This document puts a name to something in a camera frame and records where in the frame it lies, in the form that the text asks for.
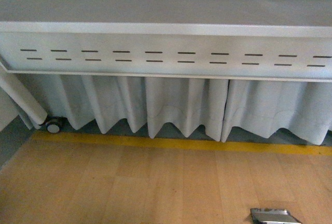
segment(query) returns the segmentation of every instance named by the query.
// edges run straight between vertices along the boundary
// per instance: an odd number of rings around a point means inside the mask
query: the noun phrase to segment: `curtain fold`
[[[222,141],[232,127],[268,138],[280,128],[321,144],[332,126],[332,83],[231,80]]]
[[[50,115],[66,117],[77,130],[96,119],[101,133],[106,133],[126,118],[132,132],[148,123],[152,138],[167,122],[186,137],[203,124],[208,136],[216,141],[221,138],[228,80],[88,75],[19,78]]]
[[[151,138],[167,122],[188,137],[203,124],[208,136],[225,142],[235,126],[265,138],[286,128],[318,145],[332,129],[332,83],[18,76],[50,115],[67,117],[75,129],[95,119],[106,133],[126,118],[133,132],[148,123]]]

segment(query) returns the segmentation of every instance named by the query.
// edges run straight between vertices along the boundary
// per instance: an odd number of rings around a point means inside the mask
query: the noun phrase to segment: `laminate floor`
[[[0,223],[331,223],[332,156],[29,140],[0,171]]]

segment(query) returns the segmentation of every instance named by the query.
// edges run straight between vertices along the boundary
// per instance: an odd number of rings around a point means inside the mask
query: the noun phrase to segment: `yellow line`
[[[280,144],[258,144],[244,142],[216,142],[197,141],[187,139],[170,138],[148,138],[132,136],[111,136],[103,134],[85,134],[61,132],[51,134],[36,131],[32,140],[51,142],[73,142],[86,144],[110,144],[136,147],[192,149],[192,150],[223,150],[223,151],[245,151],[245,152],[269,152],[283,154],[325,155],[332,156],[332,147],[305,146],[305,145],[280,145]]]

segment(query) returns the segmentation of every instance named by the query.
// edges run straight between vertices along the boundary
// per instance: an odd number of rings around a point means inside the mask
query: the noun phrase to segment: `metal shelf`
[[[0,0],[0,62],[11,73],[332,81],[330,16],[332,0]]]

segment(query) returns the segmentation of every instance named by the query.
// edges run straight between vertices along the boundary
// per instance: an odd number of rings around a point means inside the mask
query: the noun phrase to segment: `white pole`
[[[0,66],[0,87],[26,112],[37,124],[43,124],[47,112],[14,75]]]

